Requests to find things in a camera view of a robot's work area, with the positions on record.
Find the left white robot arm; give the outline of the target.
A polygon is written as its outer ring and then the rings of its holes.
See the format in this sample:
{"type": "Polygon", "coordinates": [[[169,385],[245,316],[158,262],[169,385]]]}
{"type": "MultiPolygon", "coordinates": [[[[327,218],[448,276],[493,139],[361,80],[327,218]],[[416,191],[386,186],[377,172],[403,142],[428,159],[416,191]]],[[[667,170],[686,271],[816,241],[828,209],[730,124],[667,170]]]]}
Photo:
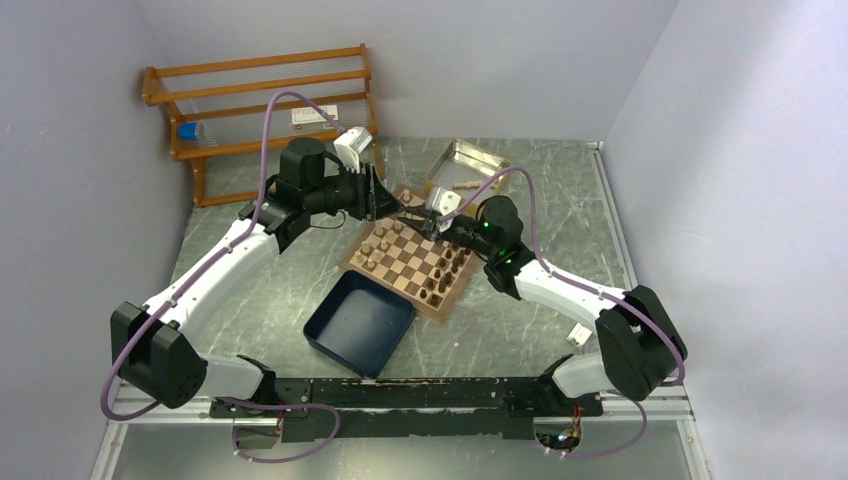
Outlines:
{"type": "Polygon", "coordinates": [[[200,395],[235,398],[254,416],[271,411],[278,394],[269,367],[244,355],[204,356],[194,338],[242,282],[311,228],[313,216],[373,222],[403,209],[374,166],[347,165],[310,137],[291,140],[278,173],[262,179],[259,198],[183,276],[144,305],[124,302],[111,315],[113,373],[155,405],[175,409],[200,395]]]}

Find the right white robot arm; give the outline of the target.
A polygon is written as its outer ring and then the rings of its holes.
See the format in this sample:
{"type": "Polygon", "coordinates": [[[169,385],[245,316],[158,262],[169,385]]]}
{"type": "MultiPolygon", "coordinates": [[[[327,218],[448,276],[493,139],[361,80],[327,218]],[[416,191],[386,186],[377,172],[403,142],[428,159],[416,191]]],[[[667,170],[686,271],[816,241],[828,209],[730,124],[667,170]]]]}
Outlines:
{"type": "Polygon", "coordinates": [[[478,255],[495,290],[576,321],[573,342],[597,340],[596,351],[566,355],[541,375],[539,398],[548,412],[565,413],[578,397],[603,391],[641,401],[670,375],[684,376],[686,346],[653,290],[608,289],[554,267],[524,244],[524,224],[506,196],[485,200],[474,216],[440,215],[419,205],[406,208],[401,220],[429,240],[478,255]]]}

